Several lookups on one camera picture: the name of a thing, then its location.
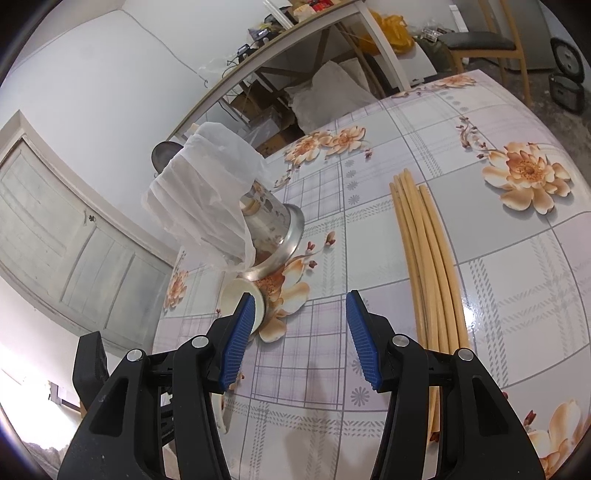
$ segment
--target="concrete floor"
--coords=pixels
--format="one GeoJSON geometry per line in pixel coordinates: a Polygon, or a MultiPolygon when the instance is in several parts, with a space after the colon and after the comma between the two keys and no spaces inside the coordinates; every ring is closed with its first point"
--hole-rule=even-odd
{"type": "MultiPolygon", "coordinates": [[[[470,63],[469,70],[480,69],[497,82],[501,82],[499,67],[486,60],[470,63]]],[[[531,110],[550,129],[573,158],[575,164],[591,184],[591,93],[587,96],[587,108],[573,115],[559,107],[550,98],[548,75],[550,72],[529,72],[533,105],[531,110]]],[[[508,72],[507,89],[523,100],[523,85],[519,73],[508,72]]]]}

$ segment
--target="white door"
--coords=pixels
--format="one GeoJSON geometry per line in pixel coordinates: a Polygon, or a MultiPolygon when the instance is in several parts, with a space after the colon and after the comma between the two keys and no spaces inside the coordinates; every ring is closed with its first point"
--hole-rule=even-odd
{"type": "Polygon", "coordinates": [[[101,218],[24,142],[0,165],[0,267],[68,330],[151,352],[172,269],[101,218]]]}

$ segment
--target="plastic bag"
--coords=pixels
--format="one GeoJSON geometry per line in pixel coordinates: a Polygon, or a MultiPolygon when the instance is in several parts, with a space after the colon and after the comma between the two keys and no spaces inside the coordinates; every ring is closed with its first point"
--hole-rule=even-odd
{"type": "Polygon", "coordinates": [[[262,155],[222,124],[204,123],[144,194],[142,204],[187,251],[244,271],[255,248],[240,198],[265,176],[262,155]]]}
{"type": "MultiPolygon", "coordinates": [[[[401,15],[390,15],[386,18],[370,10],[375,21],[386,35],[388,42],[392,45],[394,53],[400,55],[406,53],[414,47],[414,39],[410,36],[407,30],[407,23],[401,15]]],[[[359,40],[359,48],[364,53],[370,55],[378,55],[379,50],[369,34],[363,35],[359,40]]]]}

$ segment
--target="chair leg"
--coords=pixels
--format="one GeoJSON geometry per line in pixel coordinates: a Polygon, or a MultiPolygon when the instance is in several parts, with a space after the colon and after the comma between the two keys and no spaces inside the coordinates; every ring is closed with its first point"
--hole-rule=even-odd
{"type": "Polygon", "coordinates": [[[461,54],[452,51],[453,63],[456,66],[456,73],[464,73],[464,64],[462,63],[461,54]]]}
{"type": "Polygon", "coordinates": [[[507,88],[507,72],[505,71],[505,59],[497,58],[499,62],[499,70],[501,71],[501,83],[503,87],[507,88]]]}
{"type": "Polygon", "coordinates": [[[519,59],[519,65],[521,66],[521,79],[523,80],[523,96],[525,99],[525,104],[528,108],[531,108],[530,78],[527,76],[525,57],[521,57],[519,59]]]}

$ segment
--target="white plastic bag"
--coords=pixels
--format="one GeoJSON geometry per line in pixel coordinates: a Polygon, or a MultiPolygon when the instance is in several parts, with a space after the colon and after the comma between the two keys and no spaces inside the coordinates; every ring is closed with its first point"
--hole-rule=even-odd
{"type": "Polygon", "coordinates": [[[255,249],[240,198],[255,178],[265,183],[262,155],[222,124],[204,123],[144,194],[158,223],[203,261],[243,271],[255,249]]]}

